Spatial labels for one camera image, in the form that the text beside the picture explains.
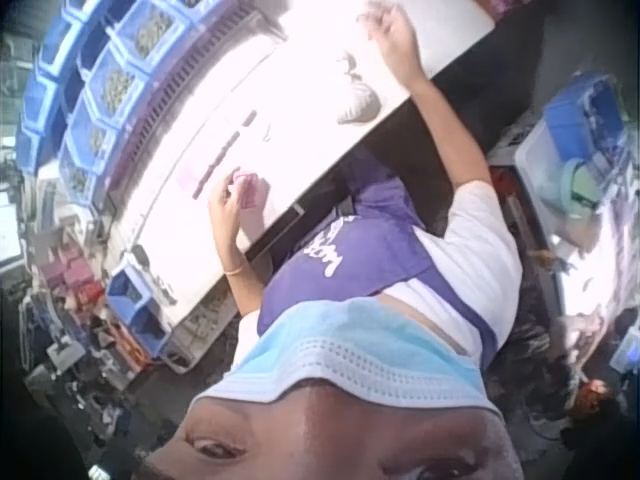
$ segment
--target hand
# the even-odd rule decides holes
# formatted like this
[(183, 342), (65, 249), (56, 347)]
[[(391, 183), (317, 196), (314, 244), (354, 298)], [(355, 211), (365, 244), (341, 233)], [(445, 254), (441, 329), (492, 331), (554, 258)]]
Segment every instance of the hand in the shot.
[[(231, 192), (229, 191), (236, 171), (237, 169), (218, 181), (209, 197), (209, 219), (213, 229), (213, 239), (223, 263), (225, 259), (237, 257), (235, 253), (236, 239), (240, 231), (240, 200), (244, 194), (246, 182), (241, 177), (233, 185)], [(238, 266), (225, 266), (225, 268), (234, 269)]]
[(371, 2), (359, 19), (382, 58), (407, 90), (427, 79), (420, 63), (416, 32), (404, 9), (392, 2)]

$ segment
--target bracelet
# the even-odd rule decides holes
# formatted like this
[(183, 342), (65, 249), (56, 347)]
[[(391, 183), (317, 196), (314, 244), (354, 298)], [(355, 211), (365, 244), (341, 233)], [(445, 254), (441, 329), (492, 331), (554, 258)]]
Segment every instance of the bracelet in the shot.
[(234, 277), (240, 273), (242, 273), (242, 271), (244, 270), (244, 267), (246, 266), (246, 263), (242, 263), (242, 265), (240, 265), (238, 268), (236, 268), (235, 270), (231, 270), (230, 272), (225, 272), (223, 271), (223, 273), (227, 276), (227, 277)]

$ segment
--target white t-shirt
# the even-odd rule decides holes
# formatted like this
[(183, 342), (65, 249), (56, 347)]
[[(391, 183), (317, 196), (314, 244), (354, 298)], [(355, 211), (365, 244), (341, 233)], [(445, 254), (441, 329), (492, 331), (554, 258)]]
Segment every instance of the white t-shirt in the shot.
[[(414, 231), (458, 296), (493, 328), (501, 347), (515, 320), (522, 265), (494, 189), (480, 181), (458, 188), (444, 238), (417, 227)], [(478, 331), (430, 287), (412, 279), (396, 283), (384, 293), (418, 310), (480, 363)], [(240, 322), (234, 365), (258, 341), (258, 313), (252, 312)]]

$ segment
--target blue face mask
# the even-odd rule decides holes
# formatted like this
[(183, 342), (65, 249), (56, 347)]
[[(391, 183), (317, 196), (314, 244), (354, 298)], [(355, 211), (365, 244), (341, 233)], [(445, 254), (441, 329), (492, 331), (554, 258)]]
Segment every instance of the blue face mask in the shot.
[(372, 298), (290, 308), (233, 370), (195, 400), (269, 403), (310, 378), (390, 407), (498, 413), (470, 359)]

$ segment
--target person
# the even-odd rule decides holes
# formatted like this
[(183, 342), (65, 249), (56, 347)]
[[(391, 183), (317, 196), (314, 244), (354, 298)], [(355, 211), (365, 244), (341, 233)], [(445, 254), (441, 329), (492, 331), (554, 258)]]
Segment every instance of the person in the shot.
[(522, 267), (482, 151), (392, 3), (359, 22), (433, 135), (454, 198), (443, 238), (363, 154), (354, 215), (265, 286), (236, 246), (243, 183), (214, 189), (215, 246), (243, 319), (231, 370), (198, 395), (138, 478), (521, 479), (481, 370), (505, 342)]

